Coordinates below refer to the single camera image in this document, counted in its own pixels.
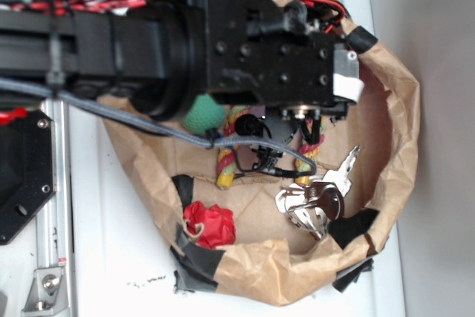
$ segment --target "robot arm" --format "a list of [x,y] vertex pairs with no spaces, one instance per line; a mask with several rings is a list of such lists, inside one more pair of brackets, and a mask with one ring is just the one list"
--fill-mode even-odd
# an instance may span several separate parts
[[[346,14],[337,1],[294,0],[284,9],[272,0],[0,4],[16,10],[0,13],[1,75],[88,99],[128,97],[157,121],[180,119],[203,93],[298,120],[345,118],[355,102],[335,93],[337,68],[358,77],[345,41],[329,33]],[[127,16],[111,12],[118,7]]]

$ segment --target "gray cable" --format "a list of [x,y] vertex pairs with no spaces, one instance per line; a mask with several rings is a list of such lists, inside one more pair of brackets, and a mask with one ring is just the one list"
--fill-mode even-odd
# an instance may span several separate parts
[[[44,85],[38,85],[36,83],[23,82],[14,79],[7,79],[4,77],[0,77],[0,90],[14,91],[17,93],[29,94],[37,97],[53,96],[53,91]],[[202,148],[220,148],[236,145],[260,145],[267,148],[272,148],[274,150],[290,154],[293,157],[307,163],[310,166],[311,174],[316,173],[317,168],[313,160],[305,157],[304,155],[300,154],[298,151],[290,148],[287,145],[277,143],[270,139],[260,137],[224,137],[216,139],[213,143],[211,143],[210,140],[205,137],[198,137],[197,135],[189,134],[185,131],[170,128],[166,125],[159,124],[158,122],[142,118],[136,114],[121,111],[119,109],[103,105],[90,99],[78,98],[67,91],[59,91],[56,96],[58,99],[64,100],[66,103],[74,107],[80,108],[84,111],[88,111],[95,115],[99,115],[100,117],[106,117],[110,120],[121,122],[126,125],[135,126],[145,131],[150,131],[152,133],[176,137],[179,140],[186,141],[187,143],[191,143],[192,145],[199,146]]]

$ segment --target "bolt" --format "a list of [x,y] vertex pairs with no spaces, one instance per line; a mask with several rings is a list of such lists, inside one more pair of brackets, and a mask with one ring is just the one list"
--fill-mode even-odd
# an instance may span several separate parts
[[290,52],[290,46],[289,45],[282,45],[281,48],[279,48],[279,52],[282,54],[282,55],[287,55],[289,54]]
[[289,83],[290,81],[289,75],[287,73],[281,74],[281,76],[279,77],[279,81],[284,85]]
[[55,275],[46,275],[45,278],[43,278],[43,287],[46,290],[52,290],[54,287],[59,285],[59,278],[57,278]]
[[326,59],[328,57],[328,50],[326,48],[320,49],[319,52],[318,52],[318,56],[321,59]]
[[328,83],[330,83],[330,80],[328,78],[328,76],[326,74],[322,74],[319,78],[318,78],[318,82],[321,84],[321,85],[328,85]]
[[251,56],[251,47],[248,44],[241,45],[239,51],[244,57]]
[[44,309],[46,309],[46,302],[41,300],[41,301],[37,301],[35,303],[35,310],[37,311],[43,311]]
[[50,126],[50,123],[46,119],[40,119],[38,120],[37,125],[40,129],[46,129],[48,126]]
[[218,52],[220,55],[223,55],[226,53],[226,51],[228,50],[228,45],[226,45],[225,42],[223,41],[219,41],[219,42],[216,42],[216,45],[214,46],[214,49],[216,50],[216,52]]

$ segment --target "crumpled paper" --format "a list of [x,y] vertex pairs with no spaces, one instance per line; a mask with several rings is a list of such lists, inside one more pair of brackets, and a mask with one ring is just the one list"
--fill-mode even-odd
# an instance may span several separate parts
[[232,211],[217,204],[209,209],[200,201],[193,202],[183,212],[188,232],[204,248],[233,244],[236,241],[236,227]]

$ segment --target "cable tie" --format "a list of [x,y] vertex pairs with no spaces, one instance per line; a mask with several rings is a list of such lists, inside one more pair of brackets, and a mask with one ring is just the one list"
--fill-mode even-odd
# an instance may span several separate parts
[[206,139],[211,144],[211,146],[209,146],[207,149],[212,150],[214,148],[214,142],[217,139],[220,139],[222,136],[216,128],[208,129],[205,131],[205,133],[206,133]]

